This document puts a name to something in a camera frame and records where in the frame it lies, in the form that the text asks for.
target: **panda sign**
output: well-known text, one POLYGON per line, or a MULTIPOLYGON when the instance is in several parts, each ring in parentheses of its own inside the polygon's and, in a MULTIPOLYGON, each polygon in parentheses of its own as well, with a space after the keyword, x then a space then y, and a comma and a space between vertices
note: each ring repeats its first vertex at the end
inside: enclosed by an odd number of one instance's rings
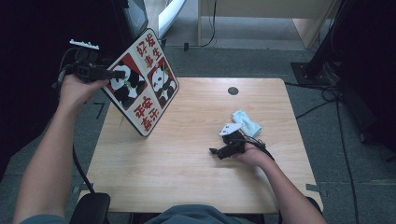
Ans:
POLYGON ((106 95, 143 136, 149 136, 178 90, 157 37, 147 29, 110 67, 124 71, 104 87, 106 95))

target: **person's left arm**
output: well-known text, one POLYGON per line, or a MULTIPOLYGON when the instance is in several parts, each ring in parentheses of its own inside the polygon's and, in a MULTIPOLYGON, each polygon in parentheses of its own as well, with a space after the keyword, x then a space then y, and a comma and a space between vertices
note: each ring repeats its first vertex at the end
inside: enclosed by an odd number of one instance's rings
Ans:
POLYGON ((58 108, 23 174, 13 223, 42 214, 64 217, 76 118, 82 105, 107 82, 84 84, 74 75, 64 78, 58 108))

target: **forearm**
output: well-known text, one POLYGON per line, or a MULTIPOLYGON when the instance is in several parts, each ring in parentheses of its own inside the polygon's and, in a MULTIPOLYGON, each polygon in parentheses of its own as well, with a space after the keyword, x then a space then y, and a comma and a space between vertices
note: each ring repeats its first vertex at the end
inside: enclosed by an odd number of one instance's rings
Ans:
POLYGON ((58 108, 21 181, 14 223, 38 214, 64 217, 77 113, 58 108))
POLYGON ((326 223, 321 213, 291 183, 278 165, 263 155, 260 168, 270 181, 284 223, 326 223))

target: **black metal base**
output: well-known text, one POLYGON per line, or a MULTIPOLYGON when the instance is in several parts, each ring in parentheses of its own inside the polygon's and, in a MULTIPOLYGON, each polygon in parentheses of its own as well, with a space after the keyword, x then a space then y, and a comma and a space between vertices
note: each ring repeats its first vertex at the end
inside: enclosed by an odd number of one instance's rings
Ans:
POLYGON ((330 86, 330 80, 325 74, 323 74, 323 71, 320 71, 320 73, 315 77, 308 77, 305 72, 305 67, 308 63, 290 64, 299 85, 330 86))

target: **black office chair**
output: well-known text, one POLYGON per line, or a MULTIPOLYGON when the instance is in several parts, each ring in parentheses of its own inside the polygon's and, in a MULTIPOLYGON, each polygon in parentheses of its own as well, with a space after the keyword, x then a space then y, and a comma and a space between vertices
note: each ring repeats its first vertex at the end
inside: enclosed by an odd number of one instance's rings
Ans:
POLYGON ((108 223, 107 212, 110 206, 110 196, 106 193, 89 193, 84 195, 76 206, 70 224, 108 223))

